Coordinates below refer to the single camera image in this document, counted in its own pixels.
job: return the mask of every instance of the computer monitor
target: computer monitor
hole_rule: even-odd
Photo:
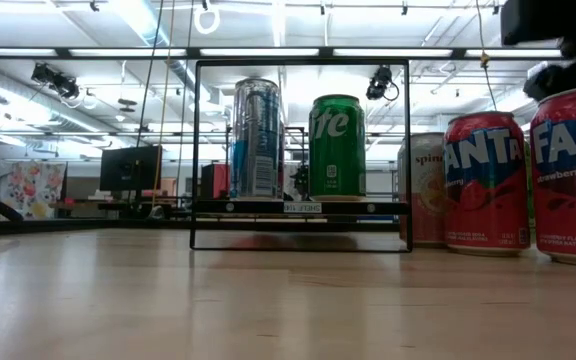
[[[156,190],[161,186],[159,146],[104,150],[101,155],[99,190]],[[157,162],[159,176],[155,181]]]

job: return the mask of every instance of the red fanta can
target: red fanta can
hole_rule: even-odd
[[[576,264],[576,89],[539,104],[530,145],[537,247]]]
[[[474,255],[516,255],[530,246],[524,136],[511,113],[450,121],[444,137],[446,244]]]

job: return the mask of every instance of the sprite can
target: sprite can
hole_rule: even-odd
[[[359,201],[366,196],[365,137],[359,99],[326,95],[314,101],[308,130],[313,199]]]

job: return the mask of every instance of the black metal stand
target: black metal stand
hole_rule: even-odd
[[[406,201],[405,202],[283,202],[283,201],[229,201],[214,200],[201,201],[197,193],[199,176],[199,121],[201,103],[201,73],[203,67],[226,66],[322,66],[322,65],[396,65],[404,69],[404,120],[406,142]],[[326,251],[326,252],[385,252],[408,253],[413,250],[412,242],[412,216],[411,216],[411,163],[410,156],[410,83],[409,62],[401,59],[375,60],[371,58],[324,58],[313,59],[308,57],[290,57],[284,59],[247,59],[247,60],[214,60],[198,61],[195,82],[195,117],[193,132],[193,160],[192,160],[192,199],[193,206],[190,220],[190,248],[193,250],[261,250],[261,251]],[[224,221],[199,222],[201,217],[227,217],[227,216],[257,216],[269,217],[290,216],[359,216],[359,215],[388,215],[393,216],[392,223],[363,224],[363,223],[313,223],[313,222],[236,222]],[[246,230],[246,231],[272,231],[272,232],[395,232],[399,226],[394,222],[394,215],[407,215],[406,248],[397,250],[336,250],[336,249],[295,249],[295,248],[258,248],[242,249],[236,247],[198,247],[196,232],[200,229],[210,230]]]

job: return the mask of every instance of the colorful artwork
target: colorful artwork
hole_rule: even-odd
[[[0,201],[26,219],[51,219],[65,171],[66,164],[0,161]]]

